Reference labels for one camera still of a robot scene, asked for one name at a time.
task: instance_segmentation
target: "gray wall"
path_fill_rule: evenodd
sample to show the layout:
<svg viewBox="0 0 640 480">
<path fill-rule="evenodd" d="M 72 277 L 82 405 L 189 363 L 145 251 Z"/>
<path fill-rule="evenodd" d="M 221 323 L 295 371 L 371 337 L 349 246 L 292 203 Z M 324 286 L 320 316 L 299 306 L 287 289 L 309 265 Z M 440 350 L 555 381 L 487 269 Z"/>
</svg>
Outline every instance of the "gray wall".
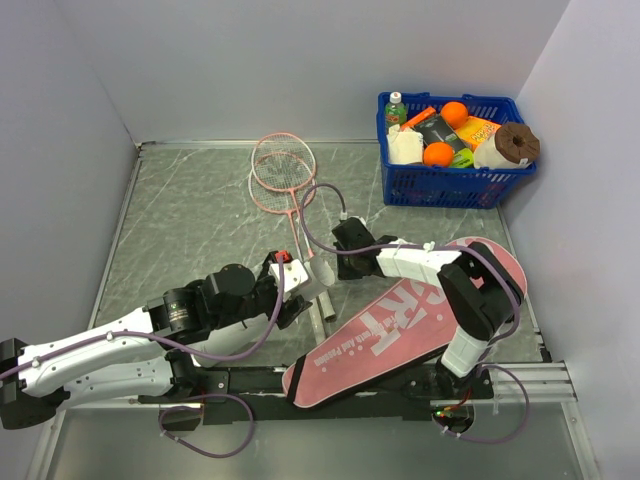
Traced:
<svg viewBox="0 0 640 480">
<path fill-rule="evenodd" d="M 540 174 L 506 213 L 607 479 L 640 478 L 640 3 L 573 0 L 518 102 Z"/>
<path fill-rule="evenodd" d="M 0 4 L 0 339 L 86 328 L 135 148 L 51 0 Z M 3 479 L 39 428 L 0 429 Z"/>
<path fill-rule="evenodd" d="M 377 94 L 517 95 L 568 0 L 55 0 L 136 141 L 374 138 Z"/>
</svg>

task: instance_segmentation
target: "white racket grip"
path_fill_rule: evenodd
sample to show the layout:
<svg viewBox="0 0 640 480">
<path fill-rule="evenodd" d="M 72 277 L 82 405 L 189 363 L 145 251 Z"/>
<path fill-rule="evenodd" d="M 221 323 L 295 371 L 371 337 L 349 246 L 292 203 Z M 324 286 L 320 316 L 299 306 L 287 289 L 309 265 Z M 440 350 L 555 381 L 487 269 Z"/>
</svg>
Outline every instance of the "white racket grip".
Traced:
<svg viewBox="0 0 640 480">
<path fill-rule="evenodd" d="M 331 297 L 329 297 L 329 293 L 326 290 L 318 295 L 318 302 L 320 302 L 324 321 L 333 322 L 336 319 L 336 311 L 333 309 Z"/>
<path fill-rule="evenodd" d="M 311 302 L 311 307 L 309 308 L 309 318 L 311 319 L 311 328 L 313 328 L 316 345 L 320 345 L 327 339 L 327 335 L 324 333 L 322 314 L 320 313 L 320 307 L 318 307 L 318 301 L 315 299 Z"/>
</svg>

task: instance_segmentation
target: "metal frame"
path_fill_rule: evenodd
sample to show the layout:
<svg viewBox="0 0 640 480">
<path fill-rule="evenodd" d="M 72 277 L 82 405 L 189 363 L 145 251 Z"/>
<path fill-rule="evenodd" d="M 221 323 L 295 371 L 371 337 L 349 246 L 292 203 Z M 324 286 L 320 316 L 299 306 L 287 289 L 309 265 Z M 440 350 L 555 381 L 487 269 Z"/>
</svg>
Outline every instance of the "metal frame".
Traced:
<svg viewBox="0 0 640 480">
<path fill-rule="evenodd" d="M 308 143 L 339 143 L 339 144 L 371 144 L 376 143 L 376 140 L 318 140 L 311 141 Z M 120 238 L 120 234 L 122 232 L 122 227 L 124 225 L 124 220 L 129 209 L 129 204 L 131 202 L 131 198 L 133 195 L 133 189 L 135 187 L 135 183 L 138 177 L 138 173 L 140 171 L 140 166 L 144 157 L 144 152 L 149 150 L 160 150 L 160 149 L 206 149 L 206 148 L 237 148 L 237 147 L 246 147 L 252 146 L 255 144 L 255 141 L 249 140 L 229 140 L 229 141 L 204 141 L 204 142 L 150 142 L 139 145 L 139 155 L 134 165 L 133 171 L 131 173 L 131 178 L 129 180 L 129 185 L 126 190 L 126 194 L 123 200 L 122 208 L 120 210 L 120 215 L 118 218 L 118 224 L 116 227 L 116 231 L 114 233 L 113 242 L 111 245 L 111 249 L 109 251 L 109 256 L 107 259 L 107 263 L 105 265 L 104 273 L 102 275 L 102 280 L 100 282 L 100 287 L 98 289 L 98 293 L 96 295 L 96 300 L 93 306 L 93 310 L 91 313 L 91 318 L 88 324 L 88 328 L 92 328 L 95 324 L 96 317 L 100 310 L 100 303 L 102 301 L 102 296 L 104 293 L 104 289 L 109 277 L 109 272 L 111 269 L 111 265 L 113 263 L 113 258 L 115 256 L 115 252 L 118 246 L 118 240 Z M 502 222 L 503 228 L 505 230 L 507 241 L 511 248 L 512 253 L 515 256 L 515 250 L 513 248 L 513 243 L 511 240 L 511 236 L 509 235 L 509 230 L 506 225 L 506 221 L 504 219 L 504 214 L 500 206 L 498 206 L 498 214 L 500 215 L 500 220 Z M 527 306 L 529 308 L 529 312 L 531 314 L 531 320 L 534 325 L 534 329 L 536 333 L 540 334 L 540 329 L 538 323 L 536 321 L 535 315 L 533 313 L 533 309 L 531 307 L 531 303 L 527 298 Z M 575 395 L 575 391 L 573 389 L 573 385 L 571 383 L 571 378 L 569 377 L 566 365 L 564 362 L 560 363 L 513 363 L 513 364 L 500 364 L 501 366 L 508 368 L 515 372 L 516 376 L 521 379 L 527 388 L 527 392 L 530 394 L 531 401 L 535 403 L 561 403 L 563 411 L 565 413 L 565 419 L 567 422 L 567 428 L 570 433 L 570 437 L 573 443 L 573 447 L 576 452 L 576 457 L 578 458 L 578 462 L 580 465 L 580 469 L 583 473 L 585 479 L 589 480 L 600 480 L 600 474 L 597 468 L 597 464 L 595 462 L 593 451 L 591 449 L 591 444 L 589 442 L 589 437 L 586 432 L 584 422 L 582 420 L 582 416 L 580 415 L 577 398 Z M 511 380 L 509 377 L 501 374 L 499 372 L 491 372 L 491 378 L 494 383 L 494 391 L 497 393 L 496 399 L 492 400 L 476 400 L 472 403 L 477 404 L 500 404 L 500 403 L 516 403 L 521 402 L 521 392 L 520 389 L 515 385 L 515 382 Z M 438 404 L 446 405 L 451 402 L 438 402 Z M 75 409 L 85 409 L 85 410 L 102 410 L 102 409 L 150 409 L 150 408 L 158 408 L 158 405 L 148 404 L 141 405 L 139 404 L 135 398 L 123 398 L 123 399 L 113 399 L 106 400 L 101 402 L 94 402 L 87 405 L 79 405 L 74 407 Z M 40 439 L 38 441 L 33 459 L 31 461 L 26 479 L 27 480 L 45 480 L 48 476 L 49 469 L 51 466 L 51 461 L 53 459 L 53 455 L 55 453 L 58 439 L 60 436 L 60 431 L 62 428 L 62 423 L 65 418 L 65 412 L 61 412 L 56 415 L 53 419 L 46 422 L 43 426 L 42 433 L 40 435 Z"/>
</svg>

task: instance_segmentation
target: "orange package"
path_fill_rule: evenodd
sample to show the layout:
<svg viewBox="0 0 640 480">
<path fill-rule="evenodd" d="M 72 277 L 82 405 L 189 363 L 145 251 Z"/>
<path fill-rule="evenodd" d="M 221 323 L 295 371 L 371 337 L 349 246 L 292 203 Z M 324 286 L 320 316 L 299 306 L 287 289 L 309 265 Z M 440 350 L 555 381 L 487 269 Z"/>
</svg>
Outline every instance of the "orange package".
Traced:
<svg viewBox="0 0 640 480">
<path fill-rule="evenodd" d="M 471 151 L 475 151 L 478 145 L 493 135 L 499 128 L 500 125 L 497 123 L 469 115 L 467 122 L 460 128 L 456 128 L 456 133 L 463 142 L 469 145 Z"/>
</svg>

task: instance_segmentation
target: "robotic arm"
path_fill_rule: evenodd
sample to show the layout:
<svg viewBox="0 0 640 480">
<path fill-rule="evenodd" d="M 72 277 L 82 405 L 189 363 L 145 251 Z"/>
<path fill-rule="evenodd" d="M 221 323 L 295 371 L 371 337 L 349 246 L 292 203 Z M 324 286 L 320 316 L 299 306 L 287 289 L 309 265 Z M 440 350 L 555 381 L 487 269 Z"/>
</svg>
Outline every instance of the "robotic arm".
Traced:
<svg viewBox="0 0 640 480">
<path fill-rule="evenodd" d="M 408 245 L 396 237 L 375 240 L 357 217 L 333 229 L 338 250 L 380 244 Z M 482 244 L 472 244 L 476 257 L 460 251 L 434 251 L 432 247 L 386 248 L 361 254 L 338 255 L 338 278 L 369 275 L 405 277 L 441 287 L 459 327 L 438 361 L 439 382 L 448 389 L 464 388 L 500 326 L 513 318 L 509 295 L 495 272 L 522 302 L 522 292 L 506 270 Z M 482 257 L 486 262 L 478 262 Z M 278 257 L 285 263 L 280 278 Z M 482 285 L 477 288 L 473 281 Z M 198 386 L 192 356 L 174 350 L 180 345 L 196 350 L 229 353 L 246 343 L 244 332 L 264 325 L 278 298 L 276 282 L 286 297 L 277 317 L 279 328 L 289 326 L 322 290 L 313 275 L 287 252 L 271 252 L 257 279 L 246 267 L 231 264 L 183 288 L 166 292 L 130 314 L 96 329 L 42 345 L 17 339 L 0 343 L 0 418 L 4 428 L 18 429 L 42 423 L 57 411 L 80 403 L 129 395 L 179 401 Z M 162 338 L 158 343 L 147 338 Z M 95 337 L 104 339 L 95 341 Z M 42 361 L 48 353 L 59 352 Z M 7 376 L 10 369 L 32 363 Z"/>
</svg>

